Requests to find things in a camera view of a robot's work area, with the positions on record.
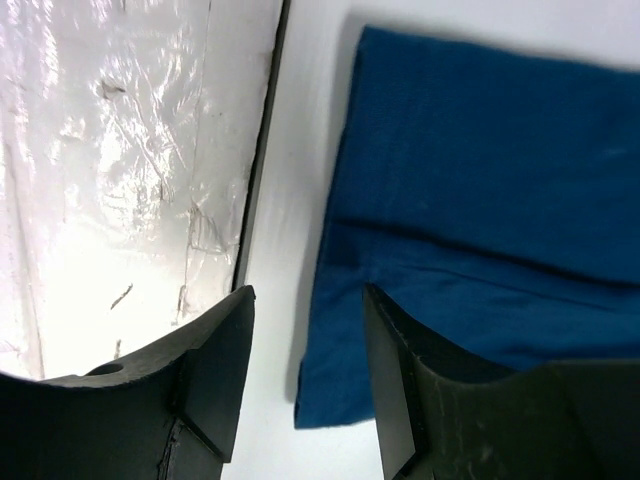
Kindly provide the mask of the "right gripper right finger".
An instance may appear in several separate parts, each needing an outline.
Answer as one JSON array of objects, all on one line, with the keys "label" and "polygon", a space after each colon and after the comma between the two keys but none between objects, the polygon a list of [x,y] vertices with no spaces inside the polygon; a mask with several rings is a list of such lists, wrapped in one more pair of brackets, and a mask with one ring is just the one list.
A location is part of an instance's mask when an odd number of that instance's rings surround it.
[{"label": "right gripper right finger", "polygon": [[368,369],[388,479],[635,479],[639,363],[553,361],[518,372],[363,292]]}]

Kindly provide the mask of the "blue t shirt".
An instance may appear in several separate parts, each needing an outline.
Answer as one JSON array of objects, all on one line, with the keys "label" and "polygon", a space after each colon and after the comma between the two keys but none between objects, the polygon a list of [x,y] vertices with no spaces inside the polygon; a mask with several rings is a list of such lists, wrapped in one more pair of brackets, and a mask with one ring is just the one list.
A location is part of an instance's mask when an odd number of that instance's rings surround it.
[{"label": "blue t shirt", "polygon": [[299,429],[370,419],[363,288],[516,370],[639,353],[639,76],[368,26],[324,219]]}]

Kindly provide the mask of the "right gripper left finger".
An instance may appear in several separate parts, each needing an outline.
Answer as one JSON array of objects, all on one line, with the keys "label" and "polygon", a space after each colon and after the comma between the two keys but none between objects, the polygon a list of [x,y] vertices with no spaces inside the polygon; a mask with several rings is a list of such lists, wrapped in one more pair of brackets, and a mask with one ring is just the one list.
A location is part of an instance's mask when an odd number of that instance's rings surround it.
[{"label": "right gripper left finger", "polygon": [[89,373],[1,378],[5,479],[217,479],[232,457],[252,345],[244,286]]}]

